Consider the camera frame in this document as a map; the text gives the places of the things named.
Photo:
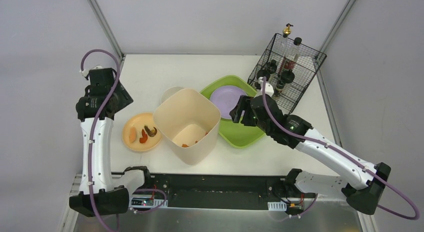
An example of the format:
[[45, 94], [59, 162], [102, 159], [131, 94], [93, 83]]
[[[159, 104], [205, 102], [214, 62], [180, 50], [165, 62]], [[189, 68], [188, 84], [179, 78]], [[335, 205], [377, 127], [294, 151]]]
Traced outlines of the black-cap shaker bottle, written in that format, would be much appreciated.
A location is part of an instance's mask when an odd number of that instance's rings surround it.
[[265, 81], [268, 81], [272, 72], [269, 69], [260, 69], [256, 74], [256, 79], [259, 80], [259, 78], [265, 78]]

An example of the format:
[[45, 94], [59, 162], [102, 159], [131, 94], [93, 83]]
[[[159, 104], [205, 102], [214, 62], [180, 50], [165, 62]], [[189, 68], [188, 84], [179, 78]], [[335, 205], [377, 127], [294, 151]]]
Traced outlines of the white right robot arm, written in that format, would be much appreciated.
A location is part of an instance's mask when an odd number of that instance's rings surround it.
[[336, 172], [336, 176], [312, 174], [302, 169], [291, 169], [283, 184], [297, 193], [322, 194], [344, 199], [355, 210], [373, 215], [385, 185], [362, 170], [368, 167], [384, 181], [391, 172], [390, 166], [363, 161], [343, 148], [325, 139], [311, 123], [303, 118], [283, 114], [276, 102], [266, 96], [241, 96], [230, 111], [234, 123], [258, 127], [279, 144], [303, 152]]

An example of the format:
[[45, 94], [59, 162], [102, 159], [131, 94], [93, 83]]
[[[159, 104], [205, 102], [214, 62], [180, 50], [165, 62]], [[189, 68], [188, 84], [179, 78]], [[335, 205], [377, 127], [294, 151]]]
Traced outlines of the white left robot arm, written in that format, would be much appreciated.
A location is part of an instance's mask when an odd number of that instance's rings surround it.
[[118, 179], [112, 178], [111, 136], [117, 112], [133, 103], [113, 68], [97, 66], [82, 71], [89, 85], [76, 106], [83, 138], [82, 178], [69, 207], [86, 216], [125, 213], [130, 197], [150, 178], [146, 166], [128, 167]]

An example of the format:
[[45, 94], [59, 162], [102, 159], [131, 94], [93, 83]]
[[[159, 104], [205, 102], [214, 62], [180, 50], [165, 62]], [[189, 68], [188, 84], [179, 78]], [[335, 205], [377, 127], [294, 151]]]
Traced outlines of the dark vinegar bottle red label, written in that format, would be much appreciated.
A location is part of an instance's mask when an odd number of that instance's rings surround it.
[[279, 77], [283, 78], [292, 73], [297, 60], [299, 58], [300, 44], [302, 43], [301, 37], [296, 37], [293, 41], [293, 46], [290, 47], [283, 56], [282, 66], [280, 67]]

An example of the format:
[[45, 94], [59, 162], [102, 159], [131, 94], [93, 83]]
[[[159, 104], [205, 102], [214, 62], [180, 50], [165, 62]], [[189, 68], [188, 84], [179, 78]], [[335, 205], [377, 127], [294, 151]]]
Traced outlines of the black wire basket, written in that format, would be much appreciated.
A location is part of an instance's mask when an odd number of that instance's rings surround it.
[[250, 74], [247, 83], [259, 89], [259, 78], [265, 76], [274, 88], [273, 99], [284, 114], [291, 114], [327, 55], [302, 43], [301, 38], [284, 38], [274, 34]]

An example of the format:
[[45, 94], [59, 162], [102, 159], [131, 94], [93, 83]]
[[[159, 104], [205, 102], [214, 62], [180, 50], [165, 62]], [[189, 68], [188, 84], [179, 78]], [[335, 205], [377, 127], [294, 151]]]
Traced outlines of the speckled seasoning shaker bottle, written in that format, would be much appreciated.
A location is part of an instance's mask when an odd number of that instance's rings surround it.
[[280, 80], [282, 80], [285, 84], [290, 84], [294, 81], [295, 74], [292, 70], [285, 70], [280, 75]]

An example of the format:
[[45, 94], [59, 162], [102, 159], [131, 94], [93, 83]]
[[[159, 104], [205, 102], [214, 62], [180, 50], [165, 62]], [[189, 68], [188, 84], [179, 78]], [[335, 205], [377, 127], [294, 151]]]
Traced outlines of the green plastic tub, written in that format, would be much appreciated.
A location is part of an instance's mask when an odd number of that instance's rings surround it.
[[[243, 79], [236, 75], [224, 76], [207, 87], [205, 87], [200, 94], [210, 99], [211, 94], [219, 87], [232, 85], [241, 88], [247, 94], [247, 96], [255, 96], [257, 91], [247, 84]], [[265, 134], [257, 127], [244, 126], [241, 123], [233, 123], [232, 120], [222, 119], [219, 125], [219, 134], [224, 140], [226, 140], [231, 146], [242, 149], [251, 146], [256, 141], [261, 139]]]

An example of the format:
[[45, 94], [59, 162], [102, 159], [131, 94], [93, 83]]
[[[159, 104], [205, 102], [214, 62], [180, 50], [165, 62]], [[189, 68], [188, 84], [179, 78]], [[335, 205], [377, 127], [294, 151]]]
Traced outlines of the yellow plastic plate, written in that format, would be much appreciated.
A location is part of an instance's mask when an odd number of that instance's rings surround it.
[[152, 113], [141, 113], [130, 118], [123, 127], [121, 137], [123, 143], [135, 152], [149, 151], [162, 140]]

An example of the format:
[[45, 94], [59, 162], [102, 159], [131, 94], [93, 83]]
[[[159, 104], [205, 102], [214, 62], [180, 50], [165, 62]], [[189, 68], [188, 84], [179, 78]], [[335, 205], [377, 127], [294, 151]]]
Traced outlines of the purple plastic plate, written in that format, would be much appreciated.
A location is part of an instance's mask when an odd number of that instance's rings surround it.
[[244, 90], [226, 85], [217, 88], [209, 100], [219, 109], [222, 119], [231, 120], [230, 112], [235, 108], [241, 96], [247, 96]]

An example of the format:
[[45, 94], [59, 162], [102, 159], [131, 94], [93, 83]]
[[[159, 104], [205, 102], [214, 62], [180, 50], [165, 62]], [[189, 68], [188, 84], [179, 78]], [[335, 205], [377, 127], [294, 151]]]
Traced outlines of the beige plastic bin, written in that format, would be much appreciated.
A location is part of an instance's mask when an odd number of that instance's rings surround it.
[[153, 121], [176, 156], [195, 165], [215, 148], [221, 113], [199, 92], [185, 88], [154, 111]]

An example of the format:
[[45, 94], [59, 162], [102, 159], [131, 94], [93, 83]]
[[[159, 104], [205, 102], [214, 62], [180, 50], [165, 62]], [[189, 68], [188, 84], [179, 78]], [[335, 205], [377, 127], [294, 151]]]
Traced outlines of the small pepper jar black cap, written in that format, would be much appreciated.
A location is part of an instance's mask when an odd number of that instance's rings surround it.
[[282, 90], [285, 87], [285, 83], [282, 80], [279, 80], [274, 87], [274, 97], [277, 98], [281, 94]]

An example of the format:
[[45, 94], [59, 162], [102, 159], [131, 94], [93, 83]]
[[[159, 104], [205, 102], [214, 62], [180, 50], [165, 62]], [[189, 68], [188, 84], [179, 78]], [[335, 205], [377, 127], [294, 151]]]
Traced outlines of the white powder shaker bottle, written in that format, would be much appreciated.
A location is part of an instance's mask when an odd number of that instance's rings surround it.
[[265, 65], [264, 65], [264, 69], [267, 72], [267, 74], [274, 74], [277, 70], [277, 61], [272, 59], [271, 61], [268, 61]]

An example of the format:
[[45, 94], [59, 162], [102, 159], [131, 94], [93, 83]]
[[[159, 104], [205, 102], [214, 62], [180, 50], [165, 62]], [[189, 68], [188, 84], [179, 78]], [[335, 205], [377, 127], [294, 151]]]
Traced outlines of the clear oil bottle gold spout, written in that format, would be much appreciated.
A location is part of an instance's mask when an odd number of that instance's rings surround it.
[[273, 45], [273, 51], [279, 56], [283, 57], [284, 53], [288, 46], [288, 36], [292, 32], [293, 25], [291, 23], [287, 23], [285, 28], [282, 30], [281, 36], [276, 38]]

